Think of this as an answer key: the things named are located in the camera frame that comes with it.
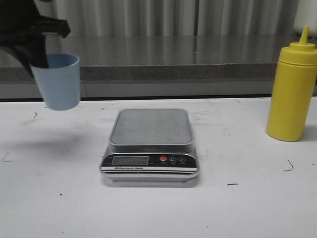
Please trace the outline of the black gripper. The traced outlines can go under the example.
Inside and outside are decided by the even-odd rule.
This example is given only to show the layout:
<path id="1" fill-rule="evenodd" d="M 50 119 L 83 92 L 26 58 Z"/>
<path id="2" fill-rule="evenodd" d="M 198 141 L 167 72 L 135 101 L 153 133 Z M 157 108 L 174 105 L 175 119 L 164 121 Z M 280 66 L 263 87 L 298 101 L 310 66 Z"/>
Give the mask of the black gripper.
<path id="1" fill-rule="evenodd" d="M 12 48 L 29 72 L 31 66 L 49 68 L 45 35 L 66 38 L 70 32 L 67 20 L 40 15 L 33 0 L 0 2 L 0 47 Z"/>

